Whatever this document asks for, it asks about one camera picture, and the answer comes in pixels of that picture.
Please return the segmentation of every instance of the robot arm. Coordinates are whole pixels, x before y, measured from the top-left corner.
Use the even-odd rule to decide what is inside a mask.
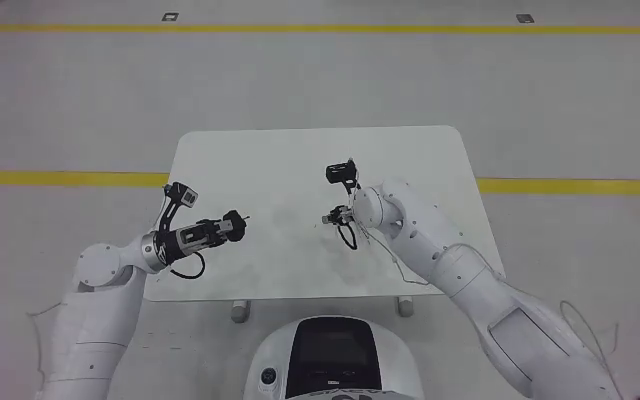
[[[536,399],[617,399],[600,360],[540,300],[508,285],[437,205],[387,181],[355,193],[353,218],[379,230],[390,249],[464,312],[502,376]]]
[[[235,210],[222,220],[170,230],[177,209],[192,207],[197,194],[178,182],[167,185],[165,194],[171,201],[158,231],[137,237],[124,248],[96,244],[80,255],[55,322],[45,400],[106,399],[138,322],[147,274],[244,236],[246,222]]]

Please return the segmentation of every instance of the yellow floor line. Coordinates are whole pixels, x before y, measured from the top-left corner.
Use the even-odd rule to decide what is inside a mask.
[[[414,33],[464,35],[638,35],[640,26],[574,25],[118,25],[0,24],[0,32],[61,33]]]
[[[0,171],[0,185],[161,187],[167,179],[147,172]]]
[[[0,171],[0,185],[161,187],[169,174],[152,172]],[[477,178],[481,193],[640,195],[640,180]]]

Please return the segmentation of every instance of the cable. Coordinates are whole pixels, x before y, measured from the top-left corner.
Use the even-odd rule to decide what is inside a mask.
[[[358,243],[356,243],[356,234],[353,232],[351,225],[345,224],[345,225],[336,225],[336,226],[338,228],[338,233],[340,234],[340,237],[342,238],[342,241],[344,242],[344,244],[346,244],[347,247],[349,247],[351,250],[358,250]],[[353,244],[349,243],[347,238],[344,237],[344,233],[342,233],[342,229],[341,229],[343,226],[346,226],[349,229],[349,232],[351,232],[351,239],[353,241]]]
[[[195,253],[193,253],[195,255],[197,255],[200,258],[200,262],[202,263],[202,269],[200,270],[200,272],[198,272],[195,275],[185,275],[185,274],[181,274],[180,272],[171,269],[169,272],[171,272],[172,274],[174,274],[175,276],[182,278],[182,279],[198,279],[202,276],[202,274],[204,274],[204,267],[205,267],[205,262],[204,262],[204,257],[202,257],[202,254],[198,253],[197,251]]]
[[[39,392],[42,392],[42,390],[44,389],[44,384],[46,381],[46,376],[44,374],[44,371],[42,370],[42,340],[40,339],[40,330],[38,329],[38,324],[36,323],[36,317],[42,315],[42,314],[46,314],[49,311],[53,310],[54,308],[58,307],[59,305],[61,305],[62,302],[56,303],[54,305],[52,305],[51,307],[48,307],[40,312],[37,313],[25,313],[27,314],[27,317],[29,318],[29,320],[31,321],[31,324],[33,325],[33,331],[36,335],[36,348],[38,350],[38,373],[41,376],[41,380],[40,380],[40,389],[38,389]]]
[[[429,283],[429,282],[426,282],[426,283],[425,282],[418,282],[418,281],[412,281],[412,280],[409,280],[409,279],[405,278],[404,272],[402,271],[402,268],[400,267],[400,264],[398,263],[398,258],[395,256],[395,254],[393,254],[391,252],[391,250],[389,250],[389,248],[387,246],[385,246],[380,240],[378,240],[377,237],[375,237],[372,234],[370,234],[369,231],[364,226],[360,225],[360,229],[363,230],[363,233],[365,234],[365,237],[367,239],[372,238],[373,240],[378,242],[378,244],[380,246],[382,246],[382,248],[385,249],[387,251],[387,253],[389,253],[389,255],[391,256],[391,262],[393,262],[396,265],[396,268],[398,268],[398,272],[400,272],[400,276],[402,277],[402,280],[405,283],[413,283],[413,284],[422,285],[422,286],[431,285],[431,283]]]
[[[562,319],[564,319],[564,321],[567,323],[567,325],[569,325],[569,329],[571,329],[571,331],[573,332],[574,335],[576,335],[578,338],[580,338],[580,336],[578,336],[576,331],[573,329],[573,326],[569,322],[569,319],[567,318],[567,316],[566,316],[566,314],[564,312],[564,307],[563,306],[565,306],[565,305],[571,307],[573,309],[573,311],[575,311],[576,314],[578,314],[578,317],[580,317],[580,319],[582,320],[582,323],[586,325],[587,329],[589,329],[589,333],[591,334],[591,337],[593,338],[594,342],[596,343],[596,347],[598,348],[598,352],[600,353],[600,364],[602,364],[602,367],[605,369],[605,371],[607,371],[607,374],[609,375],[609,379],[611,379],[611,382],[613,383],[613,387],[616,389],[616,393],[618,393],[618,396],[620,396],[620,400],[624,400],[624,397],[622,396],[622,392],[620,391],[620,388],[618,387],[618,382],[616,382],[615,378],[613,377],[613,372],[611,372],[611,368],[609,367],[609,363],[607,362],[607,358],[604,355],[604,351],[602,350],[602,346],[600,345],[600,340],[598,340],[598,337],[596,336],[595,332],[593,332],[593,329],[591,329],[591,325],[589,325],[589,323],[587,322],[587,320],[584,317],[584,315],[582,315],[582,313],[580,311],[578,311],[576,306],[574,306],[573,304],[571,304],[571,302],[569,302],[567,300],[562,300],[560,302],[560,315],[562,315]]]

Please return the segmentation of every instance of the white table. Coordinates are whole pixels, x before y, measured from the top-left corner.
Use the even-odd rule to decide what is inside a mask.
[[[465,236],[504,273],[460,134],[448,126],[191,132],[178,144],[169,182],[198,192],[192,209],[172,224],[221,218],[230,209],[249,215],[239,243],[202,252],[207,263],[197,280],[168,270],[147,279],[151,301],[253,300],[440,293],[402,281],[380,246],[358,237],[348,249],[321,217],[348,198],[331,185],[325,167],[352,157],[363,186],[399,177],[438,204]],[[189,257],[173,267],[195,273]],[[405,269],[407,279],[420,279]]]

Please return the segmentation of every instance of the black screen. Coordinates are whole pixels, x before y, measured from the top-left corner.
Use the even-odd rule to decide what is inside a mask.
[[[303,363],[367,364],[367,352],[352,332],[307,332],[300,346]]]
[[[340,388],[382,389],[369,324],[348,317],[301,321],[291,348],[285,398]]]

